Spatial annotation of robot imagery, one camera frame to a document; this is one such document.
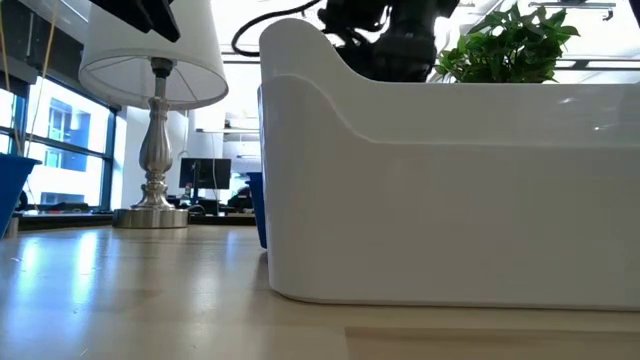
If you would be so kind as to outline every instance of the white container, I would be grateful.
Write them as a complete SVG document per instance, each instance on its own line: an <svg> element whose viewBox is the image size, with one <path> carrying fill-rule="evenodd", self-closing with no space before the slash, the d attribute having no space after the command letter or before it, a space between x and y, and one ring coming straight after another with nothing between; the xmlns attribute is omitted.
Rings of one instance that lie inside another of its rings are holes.
<svg viewBox="0 0 640 360"><path fill-rule="evenodd" d="M378 83L291 19L260 48L273 289L640 309L637 85Z"/></svg>

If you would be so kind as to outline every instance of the computer monitor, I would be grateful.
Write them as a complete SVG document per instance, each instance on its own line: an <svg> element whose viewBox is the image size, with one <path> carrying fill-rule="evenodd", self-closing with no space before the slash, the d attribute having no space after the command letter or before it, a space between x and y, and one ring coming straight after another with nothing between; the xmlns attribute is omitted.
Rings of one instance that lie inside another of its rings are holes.
<svg viewBox="0 0 640 360"><path fill-rule="evenodd" d="M180 188L184 189L190 183L193 188L225 190L229 189L230 182L230 159L182 158Z"/></svg>

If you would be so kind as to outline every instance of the window frame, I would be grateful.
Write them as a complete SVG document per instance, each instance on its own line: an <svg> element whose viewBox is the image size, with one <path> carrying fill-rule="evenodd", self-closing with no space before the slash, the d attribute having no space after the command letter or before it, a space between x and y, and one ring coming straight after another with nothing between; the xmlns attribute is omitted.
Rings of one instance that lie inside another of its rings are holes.
<svg viewBox="0 0 640 360"><path fill-rule="evenodd" d="M21 140L21 148L24 149L24 145L27 140L32 141L33 143L42 144L54 149L65 150L77 154L87 155L96 157L102 160L102 177L101 177L101 186L100 186L100 202L98 206L91 206L92 209L111 209L111 186L113 179L113 156L114 156L114 144L115 144L115 134L116 134L116 116L117 112L120 110L118 108L109 106L109 104L104 101L100 101L99 99L88 96L86 92L79 91L72 86L69 86L61 81L56 80L50 76L44 78L44 80L51 81L59 86L64 87L65 89L72 91L88 100L91 100L101 106L104 106L109 110L109 117L107 119L107 138L105 144L105 151L98 152L89 150L88 148L84 148L78 145L65 143L63 141L53 140L49 138L45 138L39 135L30 135L27 132L27 112L29 108L29 93L27 93L26 97L16 96L16 113L14 118L14 123L12 127L0 126L0 134L9 136L9 154L17 155L18 154L18 144L16 143L15 138L15 130L18 131L18 136Z"/></svg>

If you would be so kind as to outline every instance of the leaves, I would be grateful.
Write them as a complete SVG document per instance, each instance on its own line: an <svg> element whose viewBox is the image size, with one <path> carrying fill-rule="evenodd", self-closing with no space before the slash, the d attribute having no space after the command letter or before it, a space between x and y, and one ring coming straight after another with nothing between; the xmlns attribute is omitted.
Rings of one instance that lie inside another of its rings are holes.
<svg viewBox="0 0 640 360"><path fill-rule="evenodd" d="M436 71L467 83L555 81L553 70L562 46L579 33L573 26L563 26L566 11L547 15L538 8L522 16L517 5L487 15L460 37L455 49L440 54ZM497 28L501 32L496 36Z"/></svg>
<svg viewBox="0 0 640 360"><path fill-rule="evenodd" d="M580 36L578 29L573 26L562 26L558 29L560 34L572 35L572 36Z"/></svg>

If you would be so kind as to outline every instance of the silver lamp base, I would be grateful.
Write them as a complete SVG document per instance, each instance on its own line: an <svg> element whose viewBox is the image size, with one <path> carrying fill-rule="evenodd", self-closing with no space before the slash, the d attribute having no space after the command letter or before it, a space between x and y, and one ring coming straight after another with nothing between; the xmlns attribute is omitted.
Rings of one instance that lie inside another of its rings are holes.
<svg viewBox="0 0 640 360"><path fill-rule="evenodd" d="M189 211L180 209L119 209L113 227L120 229L180 229L189 225Z"/></svg>
<svg viewBox="0 0 640 360"><path fill-rule="evenodd" d="M189 211L178 210L167 201L165 173L171 169L171 144L167 133L169 104L165 98L167 77L173 68L168 59L152 58L156 75L155 95L149 99L149 128L142 140L138 163L146 172L146 184L141 186L142 200L131 209L113 213L113 227L124 229L176 229L189 225Z"/></svg>

